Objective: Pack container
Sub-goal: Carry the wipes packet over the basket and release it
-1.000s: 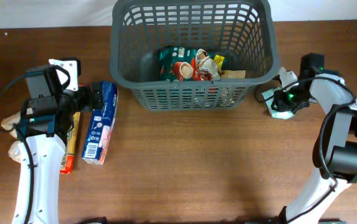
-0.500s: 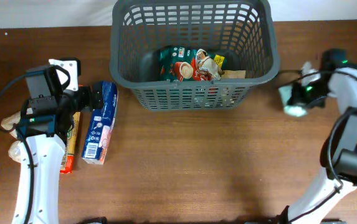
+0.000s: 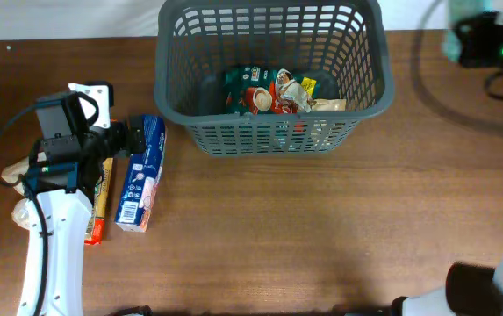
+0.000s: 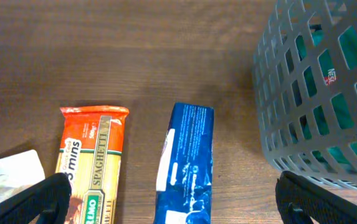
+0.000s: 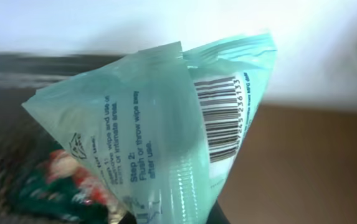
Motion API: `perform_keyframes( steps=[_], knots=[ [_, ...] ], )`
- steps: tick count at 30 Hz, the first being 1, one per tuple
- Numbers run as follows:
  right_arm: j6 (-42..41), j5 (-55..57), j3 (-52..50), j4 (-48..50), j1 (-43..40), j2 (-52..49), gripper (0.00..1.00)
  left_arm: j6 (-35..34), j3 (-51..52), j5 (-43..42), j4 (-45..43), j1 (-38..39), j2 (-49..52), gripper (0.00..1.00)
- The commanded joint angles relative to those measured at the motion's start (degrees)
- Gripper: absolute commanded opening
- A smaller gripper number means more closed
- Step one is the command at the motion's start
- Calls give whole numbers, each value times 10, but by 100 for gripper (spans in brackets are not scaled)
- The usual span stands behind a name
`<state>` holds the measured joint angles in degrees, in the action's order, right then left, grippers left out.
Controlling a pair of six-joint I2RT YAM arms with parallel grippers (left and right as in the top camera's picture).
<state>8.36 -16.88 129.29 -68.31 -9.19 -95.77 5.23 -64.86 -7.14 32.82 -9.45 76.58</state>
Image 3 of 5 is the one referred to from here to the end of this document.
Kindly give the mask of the mint green small packet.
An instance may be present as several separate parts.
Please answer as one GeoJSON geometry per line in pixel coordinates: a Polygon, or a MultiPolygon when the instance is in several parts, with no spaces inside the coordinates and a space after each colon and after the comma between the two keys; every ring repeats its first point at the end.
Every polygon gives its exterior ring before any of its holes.
{"type": "Polygon", "coordinates": [[[492,0],[447,0],[449,29],[444,35],[442,52],[450,61],[458,62],[462,52],[462,44],[455,33],[456,24],[465,18],[491,10],[492,0]]]}

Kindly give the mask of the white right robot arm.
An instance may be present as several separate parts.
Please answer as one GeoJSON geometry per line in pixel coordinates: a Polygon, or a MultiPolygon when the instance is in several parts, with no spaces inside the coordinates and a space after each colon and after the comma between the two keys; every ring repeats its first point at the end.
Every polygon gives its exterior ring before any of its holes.
{"type": "MultiPolygon", "coordinates": [[[[460,43],[458,63],[464,68],[496,68],[485,80],[503,77],[503,9],[458,19],[452,31],[460,43]]],[[[426,294],[396,298],[391,315],[503,315],[503,259],[495,267],[456,262],[445,285],[426,294]]]]}

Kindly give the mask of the beige brown snack bag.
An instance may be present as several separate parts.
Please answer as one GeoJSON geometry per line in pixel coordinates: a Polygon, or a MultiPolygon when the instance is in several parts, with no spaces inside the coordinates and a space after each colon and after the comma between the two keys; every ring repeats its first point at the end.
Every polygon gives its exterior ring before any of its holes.
{"type": "Polygon", "coordinates": [[[319,98],[321,86],[313,78],[293,75],[289,70],[281,68],[274,84],[278,103],[297,112],[346,110],[345,99],[319,98]]]}

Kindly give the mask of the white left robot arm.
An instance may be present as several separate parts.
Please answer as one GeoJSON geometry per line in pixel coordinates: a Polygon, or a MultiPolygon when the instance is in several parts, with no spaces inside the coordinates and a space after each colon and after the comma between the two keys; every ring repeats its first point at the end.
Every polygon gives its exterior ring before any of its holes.
{"type": "Polygon", "coordinates": [[[29,212],[29,240],[19,315],[80,315],[84,235],[103,162],[146,148],[144,119],[91,126],[41,140],[46,158],[21,177],[29,212]]]}

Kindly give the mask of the green Nescafe coffee bag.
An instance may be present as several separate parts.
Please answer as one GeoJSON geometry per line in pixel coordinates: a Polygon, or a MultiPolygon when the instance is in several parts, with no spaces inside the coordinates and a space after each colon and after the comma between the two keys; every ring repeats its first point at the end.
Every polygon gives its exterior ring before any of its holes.
{"type": "Polygon", "coordinates": [[[279,69],[241,66],[225,72],[222,92],[226,95],[226,112],[240,115],[297,113],[277,101],[274,81],[279,69]]]}

